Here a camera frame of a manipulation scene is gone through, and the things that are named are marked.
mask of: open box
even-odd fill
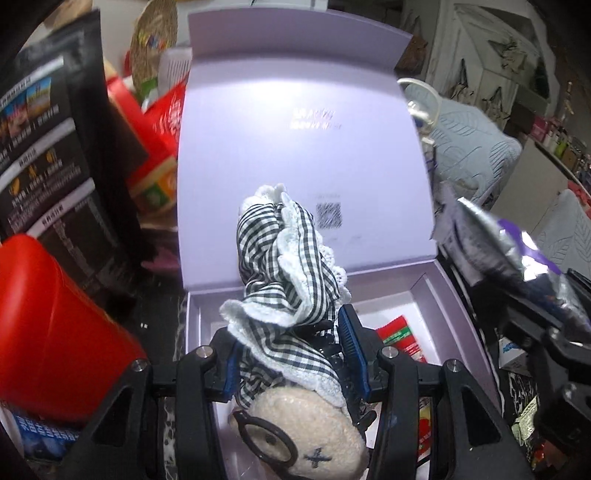
[[[189,28],[178,167],[187,352],[225,325],[220,305],[242,297],[239,206],[259,186],[284,183],[316,219],[326,204],[338,210],[319,232],[349,274],[361,322],[377,328],[403,314],[429,362],[461,359],[496,402],[472,322],[435,260],[427,170],[392,72],[410,36],[351,15],[274,8],[201,12]],[[232,406],[216,404],[228,476],[266,478],[228,427]]]

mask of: checkered dress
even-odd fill
[[[320,352],[293,331],[294,326],[313,325],[321,320],[334,323],[339,285],[320,253],[312,215],[289,197],[285,198],[289,201],[291,218],[297,219],[297,258],[301,266],[298,270],[305,275],[311,307],[306,309],[309,313],[305,317],[297,316],[302,299],[280,265],[277,239],[285,228],[282,218],[285,203],[253,205],[240,218],[237,231],[244,299],[229,300],[220,309],[229,321],[230,332],[246,346],[240,361],[241,384],[236,400],[241,407],[249,408],[254,398],[267,388],[295,384],[316,390],[340,407],[344,399],[334,369]],[[281,315],[297,318],[297,324],[274,323]]]

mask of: red plastic bottle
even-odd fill
[[[86,421],[144,350],[26,235],[0,247],[0,399]]]

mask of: doll face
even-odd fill
[[[315,392],[272,388],[248,416],[262,422],[243,424],[245,443],[276,472],[286,472],[282,478],[358,480],[367,466],[365,442],[350,418]]]

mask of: qr code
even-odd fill
[[[340,214],[340,203],[316,204],[317,228],[340,228],[343,218]]]

